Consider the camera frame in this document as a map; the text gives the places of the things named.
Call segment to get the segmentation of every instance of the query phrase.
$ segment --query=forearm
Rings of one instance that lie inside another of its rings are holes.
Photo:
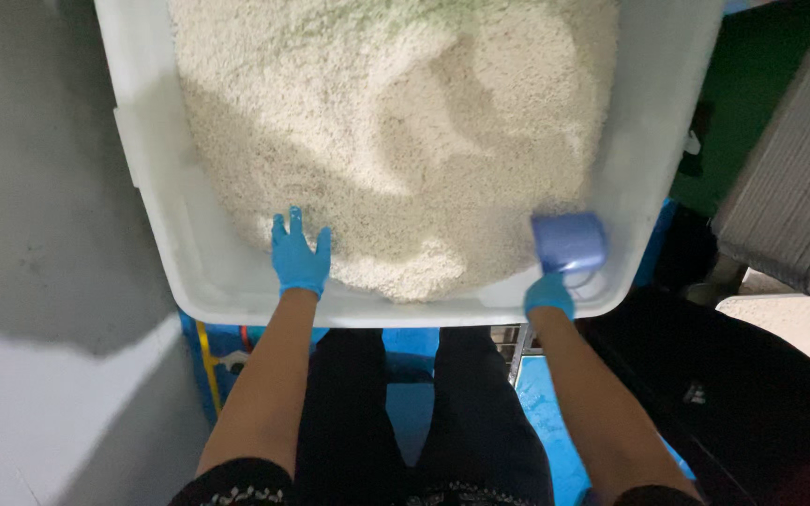
[[[546,351],[564,424],[602,503],[647,484],[698,497],[642,406],[564,312],[538,307],[528,317]]]
[[[294,476],[308,350],[318,297],[284,292],[211,431],[197,475],[233,458],[264,458]]]

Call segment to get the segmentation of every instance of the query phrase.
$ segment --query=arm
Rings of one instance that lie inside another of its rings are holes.
[[[330,273],[330,229],[321,231],[312,253],[301,233],[301,210],[291,207],[289,234],[283,216],[275,216],[272,246],[280,304],[227,397],[197,476],[239,457],[270,460],[295,476],[311,326]]]
[[[280,298],[211,431],[197,476],[242,456],[270,460],[293,476],[317,306],[317,294],[302,288]]]
[[[525,307],[546,351],[564,425],[602,504],[643,485],[668,486],[698,499],[642,406],[574,328],[561,276],[537,282]]]

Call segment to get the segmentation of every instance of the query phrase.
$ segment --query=gloved hand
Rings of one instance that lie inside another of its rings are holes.
[[[570,293],[564,288],[562,273],[550,272],[539,278],[526,290],[524,295],[524,314],[539,306],[557,307],[573,320],[573,299]]]
[[[280,279],[280,295],[287,288],[307,288],[318,294],[324,293],[324,283],[330,275],[330,227],[318,234],[318,247],[311,252],[305,236],[301,233],[301,209],[290,206],[290,231],[286,233],[284,215],[274,215],[271,230],[271,265]]]

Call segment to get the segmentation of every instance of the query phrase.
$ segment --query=patterned sleeve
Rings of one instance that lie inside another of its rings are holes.
[[[238,458],[189,482],[170,506],[274,506],[285,504],[292,488],[282,467],[260,458]]]
[[[621,494],[615,506],[703,506],[686,493],[660,485],[636,487]]]

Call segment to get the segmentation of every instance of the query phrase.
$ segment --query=white plastic tub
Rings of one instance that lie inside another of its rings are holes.
[[[568,284],[577,316],[623,300],[681,158],[721,21],[722,0],[623,0],[615,86],[592,211],[610,256]],[[264,325],[278,283],[267,254],[248,246],[219,206],[197,161],[176,76],[166,0],[96,0],[117,98],[114,115],[174,298],[212,323]],[[538,268],[458,298],[394,305],[330,282],[317,326],[427,327],[523,321],[521,300]]]

